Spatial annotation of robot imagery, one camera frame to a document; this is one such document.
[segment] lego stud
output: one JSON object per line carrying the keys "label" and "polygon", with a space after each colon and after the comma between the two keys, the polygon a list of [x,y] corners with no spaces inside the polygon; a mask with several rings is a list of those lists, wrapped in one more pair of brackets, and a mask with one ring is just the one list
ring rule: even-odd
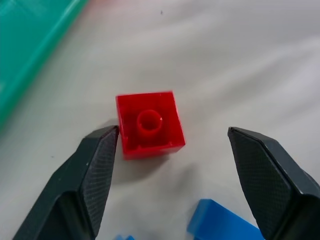
{"label": "lego stud", "polygon": [[144,110],[137,117],[138,134],[143,139],[151,139],[160,132],[162,124],[163,119],[157,111]]}

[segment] red lego brick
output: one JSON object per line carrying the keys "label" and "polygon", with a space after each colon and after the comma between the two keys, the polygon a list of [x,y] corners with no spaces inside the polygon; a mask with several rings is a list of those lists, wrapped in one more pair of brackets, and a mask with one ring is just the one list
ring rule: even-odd
{"label": "red lego brick", "polygon": [[172,91],[115,98],[126,160],[177,152],[185,144]]}

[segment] white fabric surface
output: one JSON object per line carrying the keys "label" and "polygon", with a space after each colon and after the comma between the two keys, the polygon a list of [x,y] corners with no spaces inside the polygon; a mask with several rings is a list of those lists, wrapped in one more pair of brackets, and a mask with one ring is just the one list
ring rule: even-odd
{"label": "white fabric surface", "polygon": [[211,198],[256,224],[227,130],[277,139],[320,182],[318,0],[92,0],[0,135],[0,239],[51,174],[117,118],[115,96],[173,90],[186,146],[166,161],[117,150],[98,240],[191,239]]}

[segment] teal plastic tray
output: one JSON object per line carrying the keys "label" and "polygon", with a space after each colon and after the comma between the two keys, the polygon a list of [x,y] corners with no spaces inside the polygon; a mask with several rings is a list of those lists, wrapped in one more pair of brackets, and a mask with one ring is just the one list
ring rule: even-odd
{"label": "teal plastic tray", "polygon": [[0,0],[0,128],[89,0]]}

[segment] blue lego piece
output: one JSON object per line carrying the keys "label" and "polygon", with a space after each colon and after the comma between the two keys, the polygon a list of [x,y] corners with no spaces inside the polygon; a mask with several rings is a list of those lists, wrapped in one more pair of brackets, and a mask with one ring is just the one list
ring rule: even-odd
{"label": "blue lego piece", "polygon": [[124,239],[122,236],[116,236],[114,240],[135,240],[132,236],[128,236],[126,239]]}
{"label": "blue lego piece", "polygon": [[201,199],[187,227],[194,240],[264,240],[260,230],[211,199]]}

